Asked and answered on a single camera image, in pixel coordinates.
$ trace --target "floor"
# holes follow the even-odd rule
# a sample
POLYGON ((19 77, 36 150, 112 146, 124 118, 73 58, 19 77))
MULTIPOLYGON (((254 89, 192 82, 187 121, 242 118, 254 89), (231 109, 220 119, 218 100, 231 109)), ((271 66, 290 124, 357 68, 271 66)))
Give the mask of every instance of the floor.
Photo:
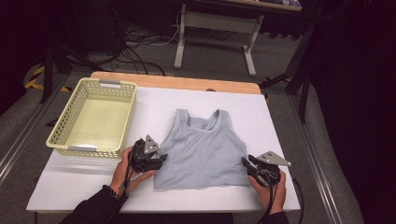
MULTIPOLYGON (((148 30, 142 29, 139 32, 145 33, 148 30)), ((291 37, 270 38, 268 35, 259 35, 252 51, 257 76, 250 77, 241 51, 249 36, 209 32, 211 35, 207 31, 188 32, 183 64, 178 70, 173 68, 177 48, 175 40, 167 44, 168 39, 161 40, 151 45, 140 44, 138 47, 134 41, 128 43, 143 61, 158 64, 167 76, 257 84, 262 83, 265 77, 282 74, 299 44, 298 39, 291 37), (220 41, 213 38, 213 35, 225 40, 220 41)), ((91 55, 90 59, 95 61, 106 57, 97 54, 91 55)), ((124 52, 119 59, 126 61, 128 57, 127 52, 124 52)), ((113 61, 101 66, 109 71, 145 73, 141 63, 113 61)), ((26 82, 38 67, 40 64, 32 67, 26 75, 26 82)), ((151 75, 161 74, 157 67, 148 65, 146 69, 151 75)), ((91 72, 86 67, 74 66, 71 74, 65 76, 55 69, 54 86, 73 89, 80 78, 88 77, 91 72)), ((42 84, 42 77, 39 77, 36 84, 42 84)), ((269 95, 268 107, 280 145, 285 158, 293 164, 290 172, 300 183, 304 194, 303 223, 363 223, 356 199, 333 154, 315 89, 310 88, 306 124, 302 124, 296 116, 299 95, 286 95, 283 91, 286 85, 287 83, 279 83, 268 90, 262 90, 262 93, 269 95)), ((64 217, 64 214, 35 214, 26 211, 35 183, 51 153, 51 148, 45 145, 51 131, 51 127, 46 124, 58 118, 71 94, 70 91, 56 91, 46 103, 40 104, 42 92, 35 88, 28 89, 0 117, 0 223, 34 223, 35 219, 38 223, 57 223, 64 217)), ((290 223, 297 223, 301 213, 302 211, 288 212, 290 223)), ((263 212, 235 213, 233 222, 256 223, 262 214, 263 212)))

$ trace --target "white table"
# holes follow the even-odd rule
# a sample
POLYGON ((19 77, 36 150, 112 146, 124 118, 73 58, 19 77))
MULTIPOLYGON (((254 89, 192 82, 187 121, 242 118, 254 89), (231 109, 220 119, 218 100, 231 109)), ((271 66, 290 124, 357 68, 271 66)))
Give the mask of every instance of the white table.
MULTIPOLYGON (((137 103, 126 146, 146 134, 161 144, 170 130, 177 108, 208 118, 216 109, 229 111, 233 129, 247 144, 247 153, 258 156, 272 150, 283 153, 265 99, 260 94, 137 89, 137 103)), ((54 150, 40 176, 27 210, 40 213, 71 212, 102 185, 109 184, 118 160, 68 157, 54 150)), ((285 210, 300 209, 287 167, 285 210)), ((262 210, 251 187, 156 190, 153 179, 140 185, 122 207, 125 213, 247 212, 262 210)))

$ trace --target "sleeve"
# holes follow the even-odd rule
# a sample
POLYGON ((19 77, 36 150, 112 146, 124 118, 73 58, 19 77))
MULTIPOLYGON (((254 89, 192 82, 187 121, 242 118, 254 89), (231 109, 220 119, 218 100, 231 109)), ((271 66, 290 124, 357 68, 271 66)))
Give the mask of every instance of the sleeve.
POLYGON ((120 208, 120 203, 105 189, 101 189, 90 199, 81 202, 60 224, 108 223, 119 213, 120 208))
POLYGON ((261 219, 258 224, 289 224, 285 212, 274 213, 266 219, 261 219))

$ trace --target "black cloth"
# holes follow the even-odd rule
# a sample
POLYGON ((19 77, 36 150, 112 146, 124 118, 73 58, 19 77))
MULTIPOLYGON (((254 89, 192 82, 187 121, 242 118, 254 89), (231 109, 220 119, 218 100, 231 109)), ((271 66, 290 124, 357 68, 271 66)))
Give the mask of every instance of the black cloth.
MULTIPOLYGON (((99 190, 90 199, 81 202, 73 213, 69 214, 60 224, 105 224, 105 223, 164 223, 166 219, 179 220, 179 223, 233 223, 233 214, 121 214, 120 204, 105 189, 99 190)), ((289 224, 284 212, 269 216, 262 224, 289 224)))

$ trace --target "hand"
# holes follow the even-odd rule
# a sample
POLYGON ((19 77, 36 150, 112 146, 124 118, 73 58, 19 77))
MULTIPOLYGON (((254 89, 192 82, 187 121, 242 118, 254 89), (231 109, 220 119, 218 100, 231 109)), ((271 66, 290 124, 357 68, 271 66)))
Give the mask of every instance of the hand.
MULTIPOLYGON (((262 203, 262 207, 266 210, 268 203, 270 202, 270 189, 261 186, 253 176, 248 176, 248 180, 250 181, 251 187, 253 187, 257 193, 259 194, 260 202, 262 203)), ((280 181, 276 185, 273 186, 273 193, 276 191, 276 196, 274 198, 274 203, 270 211, 270 215, 283 211, 283 205, 286 200, 286 175, 283 171, 280 171, 280 181)))
MULTIPOLYGON (((122 185, 125 180, 126 170, 128 168, 128 155, 130 152, 132 152, 131 147, 127 147, 123 150, 121 161, 119 162, 119 164, 117 164, 117 168, 114 171, 113 179, 111 180, 111 184, 109 185, 118 195, 121 195, 123 193, 122 185)), ((132 167, 130 168, 128 176, 130 176, 131 174, 132 177, 136 177, 137 175, 139 175, 136 171, 132 169, 132 167)), ((133 191, 140 183, 149 179, 153 175, 155 175, 155 171, 147 171, 143 173, 137 179, 130 182, 127 192, 133 191)))

